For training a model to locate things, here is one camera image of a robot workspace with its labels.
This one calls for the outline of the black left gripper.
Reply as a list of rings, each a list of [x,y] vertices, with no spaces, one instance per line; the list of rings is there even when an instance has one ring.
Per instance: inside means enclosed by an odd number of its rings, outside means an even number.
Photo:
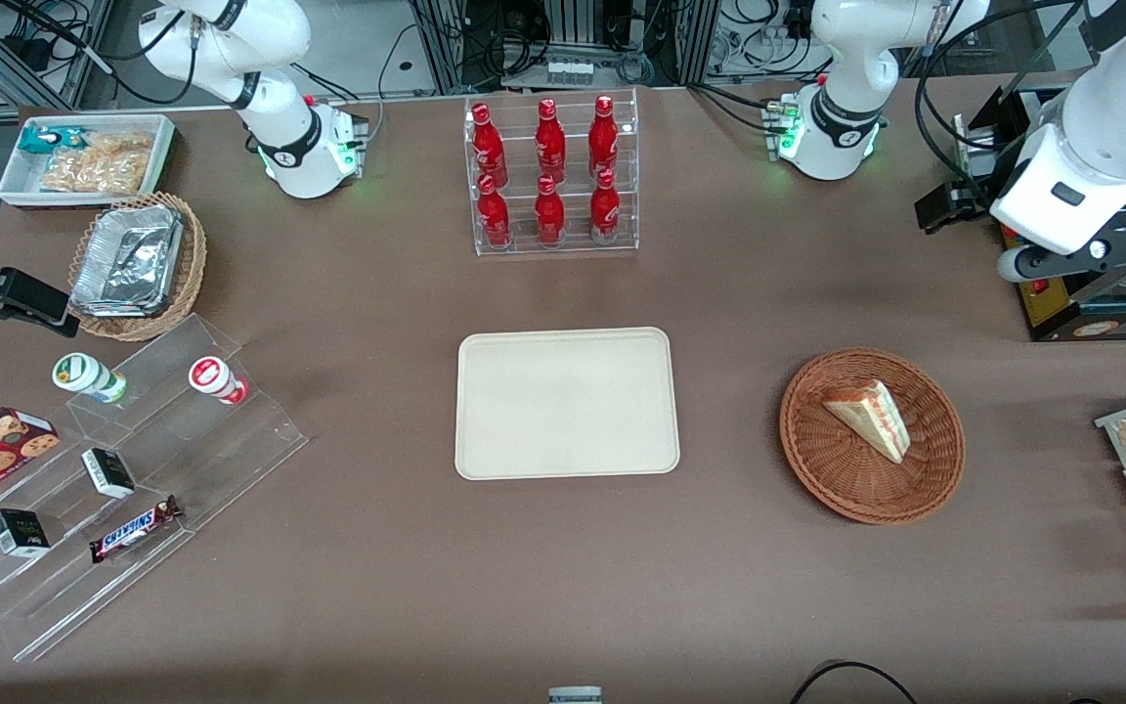
[[[924,235],[930,237],[953,222],[974,222],[988,217],[986,193],[956,180],[953,186],[938,186],[915,200],[915,220]]]

